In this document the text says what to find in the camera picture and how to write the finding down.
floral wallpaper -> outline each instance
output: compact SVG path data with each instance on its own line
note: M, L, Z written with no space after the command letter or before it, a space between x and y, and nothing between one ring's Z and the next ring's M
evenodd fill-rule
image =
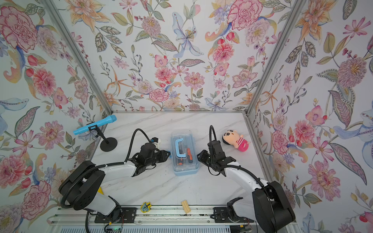
M55 1L114 111L244 110L291 0Z
M373 232L372 7L308 0L250 113L304 233Z
M0 1L0 232L45 232L103 113L39 0Z

metal corner post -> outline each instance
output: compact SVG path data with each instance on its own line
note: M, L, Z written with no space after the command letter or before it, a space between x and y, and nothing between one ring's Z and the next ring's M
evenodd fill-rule
M93 73L91 72L91 69L85 62L83 55L81 54L78 46L76 45L74 38L72 38L71 33L69 29L67 28L65 22L63 21L60 12L57 10L57 7L55 6L53 0L42 0L41 2L45 7L46 12L49 13L49 16L52 19L52 22L55 24L57 30L60 32L61 37L66 42L69 49L71 49L71 52L74 58L76 59L78 66L83 70L84 75L87 77L87 80L89 84L91 85L91 88L93 89L93 91L96 93L96 96L98 100L100 101L102 107L109 115L112 114L113 109L108 104L104 94L100 90L100 87Z
M306 0L295 0L295 3L290 10L288 20L286 21L285 27L282 31L282 35L277 42L275 50L273 51L271 57L269 58L268 64L267 64L266 68L264 69L262 78L261 78L261 80L259 82L259 85L258 85L258 87L257 87L257 89L254 93L254 97L252 98L252 100L249 104L249 107L246 111L247 116L250 114L251 111L254 110L255 105L258 102L259 97L261 95L261 92L262 92L265 84L267 83L267 80L269 79L269 75L271 74L271 72L273 70L273 67L276 64L282 49L285 47L285 43L286 43L292 29L294 28L295 22L296 22L296 20L299 16L299 14L301 13L305 2L306 2Z

plush doll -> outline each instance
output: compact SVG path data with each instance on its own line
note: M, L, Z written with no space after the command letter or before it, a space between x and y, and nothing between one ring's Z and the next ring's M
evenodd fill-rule
M249 142L244 139L243 135L239 135L236 130L228 130L223 135L223 142L227 145L233 145L239 151L246 151L249 148Z

white marble tabletop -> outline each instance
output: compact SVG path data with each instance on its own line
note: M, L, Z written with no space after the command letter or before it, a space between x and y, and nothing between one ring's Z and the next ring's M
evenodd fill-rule
M196 153L208 151L209 126L213 125L217 139L221 141L226 156L235 158L242 167L263 178L252 143L246 152L240 152L231 145L222 142L222 135L229 129L237 130L251 142L242 113L118 113L117 121L108 124L106 137L118 140L118 146L103 152L100 147L93 155L92 162L99 165L124 161L133 131L140 128L149 138L161 140L160 149L171 150L171 133L189 130L194 137ZM137 132L130 157L140 151L147 141L141 132ZM237 183L223 175L212 176L205 165L200 163L196 174L176 176L173 172L172 158L158 163L152 170L146 170L136 177L126 177L101 185L105 195L110 195L121 205L141 205L150 201L152 205L180 205L187 200L189 205L226 205L238 196L251 195Z

black round stand base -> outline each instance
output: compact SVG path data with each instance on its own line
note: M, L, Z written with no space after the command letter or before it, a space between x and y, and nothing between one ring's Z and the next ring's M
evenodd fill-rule
M118 145L118 141L115 138L107 138L109 143L106 143L105 140L103 140L100 144L100 148L102 151L108 152L114 150L116 146Z

